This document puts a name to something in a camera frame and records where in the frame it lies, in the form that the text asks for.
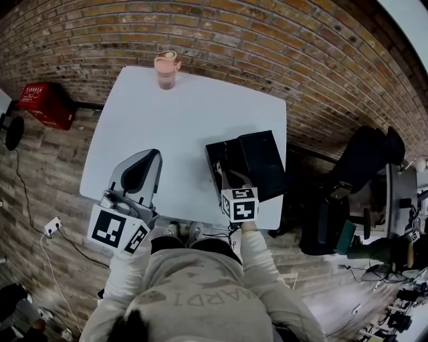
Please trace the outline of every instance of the white table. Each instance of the white table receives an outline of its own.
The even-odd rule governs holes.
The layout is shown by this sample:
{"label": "white table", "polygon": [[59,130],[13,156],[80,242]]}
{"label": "white table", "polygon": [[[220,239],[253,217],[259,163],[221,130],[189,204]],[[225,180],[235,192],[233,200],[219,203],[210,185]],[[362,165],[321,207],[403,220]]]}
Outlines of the white table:
{"label": "white table", "polygon": [[[211,179],[205,145],[272,130],[286,165],[286,103],[239,85],[179,73],[171,90],[154,69],[124,67],[96,127],[80,183],[100,200],[113,169],[131,155],[156,148],[163,158],[153,204],[160,215],[228,225]],[[282,196],[260,204],[257,225],[280,225]]]}

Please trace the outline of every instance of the person's hand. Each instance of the person's hand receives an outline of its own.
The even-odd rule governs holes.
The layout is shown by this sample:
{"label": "person's hand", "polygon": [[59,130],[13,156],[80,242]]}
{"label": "person's hand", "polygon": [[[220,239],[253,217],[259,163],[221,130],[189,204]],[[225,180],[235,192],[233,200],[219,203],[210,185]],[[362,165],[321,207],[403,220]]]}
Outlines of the person's hand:
{"label": "person's hand", "polygon": [[241,225],[241,231],[242,234],[245,234],[246,232],[257,232],[257,226],[254,221],[244,222]]}

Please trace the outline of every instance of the office chair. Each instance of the office chair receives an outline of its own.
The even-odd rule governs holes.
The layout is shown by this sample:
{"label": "office chair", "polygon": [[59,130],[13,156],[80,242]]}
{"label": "office chair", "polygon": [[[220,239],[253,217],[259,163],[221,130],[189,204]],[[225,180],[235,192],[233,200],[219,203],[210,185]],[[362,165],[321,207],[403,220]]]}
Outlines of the office chair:
{"label": "office chair", "polygon": [[[404,154],[404,143],[392,127],[384,135],[378,129],[363,126],[355,132],[329,173],[296,184],[288,198],[299,201],[302,209],[294,225],[302,227],[302,252],[324,255],[341,250],[346,253],[354,234],[347,221],[363,223],[364,238],[369,238],[370,212],[365,210],[363,218],[350,216],[347,196],[361,190],[388,163],[400,164]],[[286,231],[280,228],[270,234],[276,237]]]}

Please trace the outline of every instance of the person's arm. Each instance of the person's arm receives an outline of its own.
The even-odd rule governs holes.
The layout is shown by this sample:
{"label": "person's arm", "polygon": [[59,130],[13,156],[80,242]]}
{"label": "person's arm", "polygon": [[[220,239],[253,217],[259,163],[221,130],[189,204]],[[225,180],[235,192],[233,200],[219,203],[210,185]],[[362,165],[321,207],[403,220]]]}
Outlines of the person's arm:
{"label": "person's arm", "polygon": [[274,323],[285,325],[300,341],[325,341],[325,334],[308,307],[284,284],[264,237],[254,222],[241,226],[243,282],[264,303]]}
{"label": "person's arm", "polygon": [[104,342],[117,317],[141,292],[142,277],[150,259],[151,243],[146,238],[133,255],[117,253],[110,261],[110,276],[103,299],[86,323],[80,342]]}
{"label": "person's arm", "polygon": [[407,267],[410,269],[415,263],[415,251],[413,250],[413,242],[409,242],[409,247],[407,248]]}

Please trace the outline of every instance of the wooden floor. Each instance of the wooden floor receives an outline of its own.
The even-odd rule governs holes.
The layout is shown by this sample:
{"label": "wooden floor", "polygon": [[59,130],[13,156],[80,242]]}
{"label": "wooden floor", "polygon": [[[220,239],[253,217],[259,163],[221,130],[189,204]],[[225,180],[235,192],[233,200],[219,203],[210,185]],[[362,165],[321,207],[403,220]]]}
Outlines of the wooden floor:
{"label": "wooden floor", "polygon": [[[109,262],[109,252],[86,240],[92,201],[79,195],[80,178],[100,112],[79,110],[68,132],[44,128],[30,115],[25,118],[25,135],[18,147],[19,173],[29,197],[29,211],[34,227],[43,229],[59,216],[66,236],[89,257]],[[78,328],[52,278],[46,256],[40,247],[41,235],[29,226],[29,213],[23,185],[16,175],[17,152],[0,146],[0,256],[7,263],[0,265],[0,285],[20,282],[31,291],[35,304],[49,309],[72,328]],[[303,296],[323,328],[329,333],[339,330],[352,318],[358,304],[362,309],[345,329],[329,337],[329,341],[354,341],[356,332],[382,312],[397,288],[381,285],[370,293],[370,283],[357,283],[351,273],[340,270],[341,256],[307,256],[298,248],[298,230],[279,239],[266,236],[274,260],[287,284]],[[81,329],[96,307],[96,293],[104,287],[108,269],[85,259],[60,234],[43,239],[57,280],[78,319]],[[366,261],[353,264],[367,267]],[[355,270],[359,279],[363,271]],[[59,326],[48,329],[50,341],[60,341]]]}

